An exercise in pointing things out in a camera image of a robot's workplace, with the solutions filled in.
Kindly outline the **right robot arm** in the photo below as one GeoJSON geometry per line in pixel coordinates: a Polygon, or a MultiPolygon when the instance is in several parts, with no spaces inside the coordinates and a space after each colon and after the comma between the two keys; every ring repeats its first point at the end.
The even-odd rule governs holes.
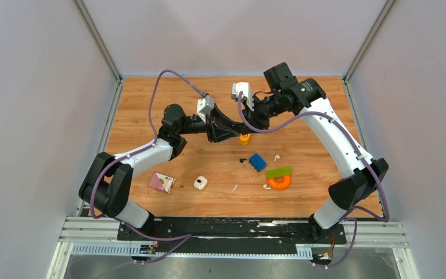
{"type": "Polygon", "coordinates": [[[298,81],[283,62],[264,72],[270,94],[256,97],[249,85],[237,83],[232,99],[237,101],[241,119],[247,129],[256,133],[273,133],[300,119],[318,137],[332,157],[341,180],[328,188],[326,202],[311,215],[308,234],[315,242],[324,242],[331,227],[344,220],[358,202],[378,192],[383,216],[363,208],[372,217],[390,220],[382,180],[389,166],[385,159],[375,159],[363,148],[334,111],[325,91],[313,78],[298,81]]]}

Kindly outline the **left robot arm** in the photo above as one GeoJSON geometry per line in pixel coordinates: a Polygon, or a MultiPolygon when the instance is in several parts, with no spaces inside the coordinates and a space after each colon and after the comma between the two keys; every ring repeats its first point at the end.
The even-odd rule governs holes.
{"type": "Polygon", "coordinates": [[[132,232],[139,239],[150,239],[154,234],[154,216],[129,199],[132,180],[151,167],[180,155],[186,145],[184,134],[205,133],[210,142],[221,142],[248,132],[244,123],[231,120],[217,106],[202,120],[198,115],[187,116],[178,104],[169,105],[154,140],[118,155],[99,153],[78,195],[107,217],[132,225],[132,232]]]}

